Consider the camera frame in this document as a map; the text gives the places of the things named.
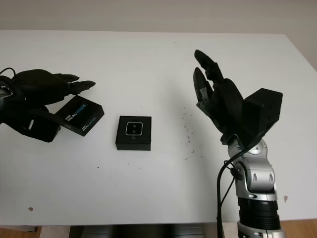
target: robotic hand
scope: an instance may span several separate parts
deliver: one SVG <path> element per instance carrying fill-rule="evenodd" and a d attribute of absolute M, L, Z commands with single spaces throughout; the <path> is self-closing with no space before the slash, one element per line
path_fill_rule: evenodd
<path fill-rule="evenodd" d="M 278 121 L 282 93 L 260 89 L 243 99 L 235 84 L 223 78 L 218 64 L 196 50 L 195 58 L 213 82 L 213 89 L 199 68 L 194 71 L 197 106 L 223 134 L 230 160 L 224 163 L 217 179 L 217 233 L 223 237 L 220 179 L 229 164 L 236 181 L 240 206 L 238 235 L 240 238 L 284 238 L 277 214 L 275 176 L 267 160 L 267 146 L 262 140 Z"/>
<path fill-rule="evenodd" d="M 60 130 L 61 119 L 49 113 L 45 105 L 95 85 L 92 81 L 74 82 L 78 79 L 72 74 L 51 74 L 42 69 L 14 72 L 12 79 L 0 75 L 0 123 L 23 135 L 51 142 Z"/>

